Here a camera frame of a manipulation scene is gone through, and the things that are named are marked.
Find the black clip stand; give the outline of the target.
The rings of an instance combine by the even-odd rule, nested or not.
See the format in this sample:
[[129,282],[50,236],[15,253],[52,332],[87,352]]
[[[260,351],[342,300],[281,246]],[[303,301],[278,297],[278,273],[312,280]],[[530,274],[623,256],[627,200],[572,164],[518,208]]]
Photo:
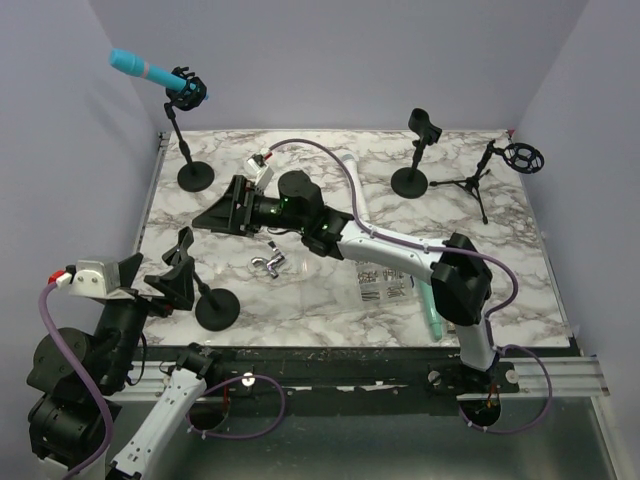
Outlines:
[[[189,258],[188,248],[194,237],[190,227],[178,231],[177,243],[162,255],[163,262],[171,267]],[[212,332],[225,330],[233,325],[240,313],[240,302],[237,296],[228,289],[211,289],[197,274],[193,279],[198,287],[200,298],[195,306],[195,317],[199,325]]]

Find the white microphone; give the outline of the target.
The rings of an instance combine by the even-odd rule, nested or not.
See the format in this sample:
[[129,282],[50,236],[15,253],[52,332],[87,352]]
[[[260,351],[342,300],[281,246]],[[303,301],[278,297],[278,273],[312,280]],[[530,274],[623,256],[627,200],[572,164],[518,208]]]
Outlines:
[[354,152],[345,151],[341,156],[341,160],[345,164],[354,182],[358,217],[363,223],[369,223],[370,215],[358,172],[359,157]]

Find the blue microphone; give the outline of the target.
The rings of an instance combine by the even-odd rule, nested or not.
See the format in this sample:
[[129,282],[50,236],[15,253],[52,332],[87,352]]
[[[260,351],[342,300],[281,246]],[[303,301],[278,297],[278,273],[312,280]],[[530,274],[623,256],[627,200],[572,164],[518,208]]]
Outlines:
[[171,91],[180,92],[185,87],[196,90],[195,79],[187,80],[186,75],[171,73],[126,50],[113,49],[109,55],[109,64],[121,73],[146,79]]

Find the black round base stand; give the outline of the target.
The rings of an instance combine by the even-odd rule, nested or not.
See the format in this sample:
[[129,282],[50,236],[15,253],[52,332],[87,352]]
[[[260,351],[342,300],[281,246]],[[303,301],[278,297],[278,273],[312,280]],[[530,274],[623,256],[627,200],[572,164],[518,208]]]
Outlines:
[[394,172],[391,177],[391,188],[394,193],[405,199],[416,199],[424,195],[429,181],[418,168],[425,149],[436,144],[442,134],[442,129],[435,126],[429,114],[422,108],[414,108],[408,120],[408,128],[417,135],[412,142],[414,153],[410,167],[403,167]]

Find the mint green microphone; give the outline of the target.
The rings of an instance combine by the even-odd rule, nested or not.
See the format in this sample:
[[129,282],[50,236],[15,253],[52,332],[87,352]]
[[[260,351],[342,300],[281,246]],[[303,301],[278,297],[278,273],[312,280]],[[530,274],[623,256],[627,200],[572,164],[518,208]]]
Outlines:
[[417,281],[425,308],[426,324],[435,341],[443,338],[442,320],[437,312],[433,290],[429,284],[421,280]]

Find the black tripod shock mount stand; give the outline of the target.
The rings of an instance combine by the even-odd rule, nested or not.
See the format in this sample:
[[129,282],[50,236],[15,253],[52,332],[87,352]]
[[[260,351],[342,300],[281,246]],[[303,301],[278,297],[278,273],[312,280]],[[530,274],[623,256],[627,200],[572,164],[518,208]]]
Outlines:
[[542,153],[532,145],[516,142],[505,147],[498,147],[495,140],[487,143],[480,161],[476,165],[474,173],[463,179],[451,179],[444,181],[430,181],[430,187],[456,186],[475,199],[480,207],[481,220],[484,225],[489,223],[484,202],[482,200],[480,184],[481,180],[491,173],[490,161],[494,157],[500,157],[504,164],[511,170],[525,175],[536,174],[544,168],[545,158]]

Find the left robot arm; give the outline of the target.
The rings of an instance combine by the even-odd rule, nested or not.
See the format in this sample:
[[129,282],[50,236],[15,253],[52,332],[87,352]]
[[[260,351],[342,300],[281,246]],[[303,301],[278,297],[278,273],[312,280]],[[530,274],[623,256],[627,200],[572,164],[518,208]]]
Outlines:
[[[134,436],[112,460],[105,457],[121,410],[111,396],[131,383],[133,358],[145,345],[150,316],[190,309],[195,300],[195,262],[179,250],[166,259],[170,269],[145,281],[158,295],[145,297],[132,282],[141,254],[120,261],[89,259],[54,273],[39,296],[48,334],[33,356],[27,376],[41,392],[28,415],[33,453],[51,479],[149,479],[168,441],[199,395],[214,393],[222,380],[211,354],[198,344],[182,351],[167,386]],[[104,309],[91,334],[57,328],[48,309],[54,291],[90,298]]]

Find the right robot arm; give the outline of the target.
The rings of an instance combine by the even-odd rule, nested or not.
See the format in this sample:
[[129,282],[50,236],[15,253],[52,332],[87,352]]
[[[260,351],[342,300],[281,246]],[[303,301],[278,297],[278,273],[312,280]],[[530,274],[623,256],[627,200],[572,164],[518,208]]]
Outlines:
[[436,242],[368,227],[326,205],[320,187],[300,170],[281,176],[277,188],[278,197],[270,198],[245,176],[235,175],[192,225],[235,236],[252,236],[264,227],[294,230],[317,256],[374,263],[427,283],[437,312],[456,327],[462,384],[480,392],[494,383],[497,353],[483,318],[493,275],[466,236]]

